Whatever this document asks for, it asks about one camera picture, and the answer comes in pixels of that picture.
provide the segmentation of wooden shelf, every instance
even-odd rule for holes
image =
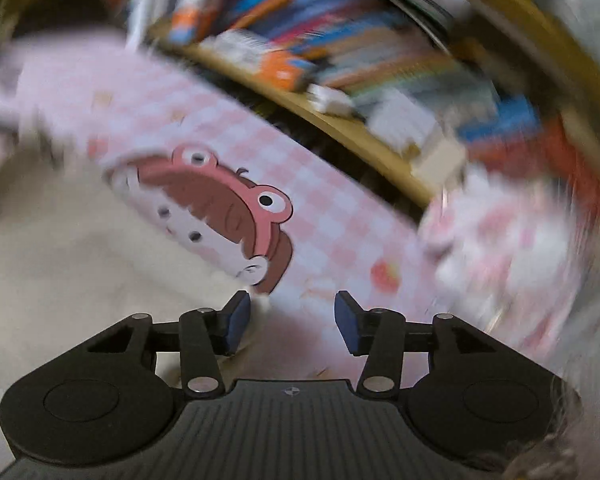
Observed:
[[[509,29],[512,36],[522,35],[517,38],[519,45],[556,76],[568,94],[600,114],[600,67],[557,18],[542,12],[533,0],[469,1],[482,4],[478,12],[498,28]]]
[[[432,190],[411,175],[411,165],[383,142],[372,136],[361,121],[319,114],[302,94],[275,88],[195,44],[179,46],[170,43],[167,40],[169,28],[168,23],[158,23],[149,31],[149,37],[158,40],[160,46],[165,50],[197,61],[215,72],[237,81],[320,128],[328,136],[382,174],[418,205],[426,206],[431,200]]]

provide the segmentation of cartoon character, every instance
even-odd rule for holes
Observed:
[[[220,164],[208,148],[181,145],[169,158],[148,155],[107,171],[111,187],[180,244],[232,276],[271,292],[293,247],[280,224],[293,213],[280,190],[259,186]]]

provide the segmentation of cartoon eye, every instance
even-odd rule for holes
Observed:
[[[204,150],[185,150],[184,153],[182,153],[182,159],[192,166],[201,168],[209,163],[211,154]]]
[[[258,195],[260,207],[271,213],[280,213],[285,210],[286,202],[280,195],[272,191],[263,191]]]

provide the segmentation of white fabric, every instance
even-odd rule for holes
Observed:
[[[130,314],[177,320],[243,288],[120,202],[98,171],[29,159],[0,176],[1,388]]]
[[[419,234],[430,250],[445,253],[436,277],[458,295],[456,314],[543,361],[582,284],[577,229],[548,189],[473,169],[446,205],[432,202]]]

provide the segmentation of bedsheet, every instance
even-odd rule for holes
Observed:
[[[256,342],[230,361],[249,378],[349,378],[333,297],[348,290],[430,322],[446,310],[414,225],[338,170],[175,63],[129,53],[112,30],[23,41],[18,95],[51,136],[189,251],[270,294]],[[426,372],[407,355],[403,384]]]

